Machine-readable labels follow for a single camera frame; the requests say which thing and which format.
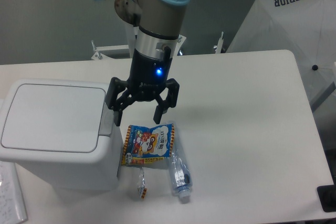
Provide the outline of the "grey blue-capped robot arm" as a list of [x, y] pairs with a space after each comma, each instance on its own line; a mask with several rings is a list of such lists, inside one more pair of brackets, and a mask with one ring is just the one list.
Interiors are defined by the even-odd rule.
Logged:
[[120, 125], [123, 111], [134, 102], [155, 100], [154, 122], [177, 104], [179, 84], [168, 77], [173, 53], [190, 0], [131, 0], [141, 8], [130, 75], [112, 78], [105, 103]]

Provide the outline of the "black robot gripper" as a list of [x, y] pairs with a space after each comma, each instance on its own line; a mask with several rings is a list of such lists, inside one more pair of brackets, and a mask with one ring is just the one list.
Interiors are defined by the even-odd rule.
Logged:
[[[105, 103], [108, 109], [113, 110], [116, 126], [121, 124], [123, 110], [135, 101], [157, 101], [153, 117], [156, 124], [160, 124], [168, 108], [176, 107], [180, 85], [173, 78], [167, 80], [172, 63], [171, 52], [170, 48], [165, 48], [159, 58], [151, 58], [135, 50], [128, 80], [111, 79]], [[163, 100], [160, 94], [165, 89], [168, 93]]]

